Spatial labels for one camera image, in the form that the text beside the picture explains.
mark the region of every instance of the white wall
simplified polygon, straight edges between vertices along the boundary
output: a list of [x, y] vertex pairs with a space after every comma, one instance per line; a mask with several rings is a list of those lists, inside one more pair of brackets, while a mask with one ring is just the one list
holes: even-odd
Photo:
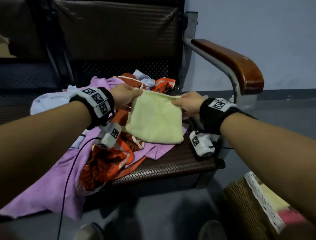
[[[265, 89], [316, 88], [316, 0], [186, 0], [186, 11], [199, 12], [196, 38], [252, 59]], [[193, 54], [183, 91], [231, 89]]]

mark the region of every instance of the dark chair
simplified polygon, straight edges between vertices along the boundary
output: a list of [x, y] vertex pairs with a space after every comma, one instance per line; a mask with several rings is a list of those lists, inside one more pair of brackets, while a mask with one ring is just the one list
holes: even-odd
[[[25, 77], [32, 76], [25, 63], [19, 70], [23, 80], [20, 83], [10, 81], [12, 71], [8, 69], [13, 65], [1, 65], [0, 71], [5, 68], [6, 73], [3, 79], [1, 72], [0, 90], [6, 99], [4, 105], [13, 106], [11, 115], [15, 118], [23, 116], [15, 115], [22, 102], [7, 101], [7, 89], [34, 99], [40, 91], [52, 91], [72, 82], [78, 87], [86, 86], [93, 76], [110, 78], [133, 73], [135, 69], [153, 79], [176, 79], [176, 87], [170, 94], [181, 94], [192, 51], [229, 77], [234, 101], [240, 108], [249, 109], [256, 101], [256, 94], [263, 90], [262, 74], [253, 61], [208, 40], [194, 38], [198, 13], [184, 13], [184, 0], [27, 0], [27, 4], [13, 0], [5, 4], [7, 13], [0, 16], [0, 35], [10, 39], [10, 52], [17, 59], [33, 58], [52, 68], [41, 84], [32, 85]], [[6, 27], [12, 14], [15, 21]], [[27, 87], [21, 91], [21, 85]], [[13, 119], [6, 118], [6, 114], [3, 112], [1, 119]], [[190, 130], [196, 127], [195, 122], [188, 120], [188, 123]], [[185, 134], [181, 145], [159, 160], [146, 159], [136, 171], [111, 185], [201, 174], [225, 167], [227, 149], [200, 159], [192, 152], [188, 135]]]

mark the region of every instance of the shoe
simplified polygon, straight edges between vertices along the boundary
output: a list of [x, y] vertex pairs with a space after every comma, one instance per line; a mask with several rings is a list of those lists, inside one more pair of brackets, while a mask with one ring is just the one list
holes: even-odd
[[87, 223], [80, 228], [75, 240], [104, 240], [102, 228], [97, 223]]
[[198, 240], [227, 240], [226, 233], [219, 221], [207, 221], [200, 229]]

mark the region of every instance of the forearm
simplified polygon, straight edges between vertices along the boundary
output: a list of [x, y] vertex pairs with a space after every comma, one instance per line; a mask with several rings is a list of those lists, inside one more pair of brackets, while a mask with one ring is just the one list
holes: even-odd
[[271, 190], [316, 223], [316, 141], [240, 113], [220, 131]]
[[44, 175], [90, 123], [86, 106], [74, 101], [1, 125], [0, 208]]

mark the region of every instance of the pile of clothes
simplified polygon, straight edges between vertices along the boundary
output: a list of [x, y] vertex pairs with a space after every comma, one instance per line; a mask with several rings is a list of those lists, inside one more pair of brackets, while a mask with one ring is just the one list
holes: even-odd
[[[138, 70], [133, 74], [125, 73], [110, 79], [93, 77], [89, 86], [83, 88], [69, 86], [64, 92], [48, 93], [38, 97], [33, 101], [31, 114], [37, 114], [68, 103], [71, 95], [76, 91], [88, 87], [105, 87], [109, 90], [121, 83], [143, 90], [165, 93], [174, 87], [175, 80], [163, 78], [155, 81]], [[128, 111], [117, 109], [111, 121], [125, 126], [127, 119]], [[187, 128], [188, 125], [183, 124], [183, 134]], [[1, 209], [0, 214], [17, 218], [47, 209], [60, 212], [66, 179], [74, 158], [82, 146], [91, 138], [97, 137], [99, 132], [98, 127], [90, 131], [85, 130], [44, 176]], [[119, 135], [117, 143], [120, 146], [119, 149], [105, 150], [90, 141], [81, 150], [67, 185], [65, 215], [80, 219], [86, 195], [98, 191], [110, 180], [130, 174], [147, 157], [159, 159], [174, 146], [172, 144], [143, 142], [124, 131]], [[124, 168], [118, 170], [117, 164], [126, 158]]]

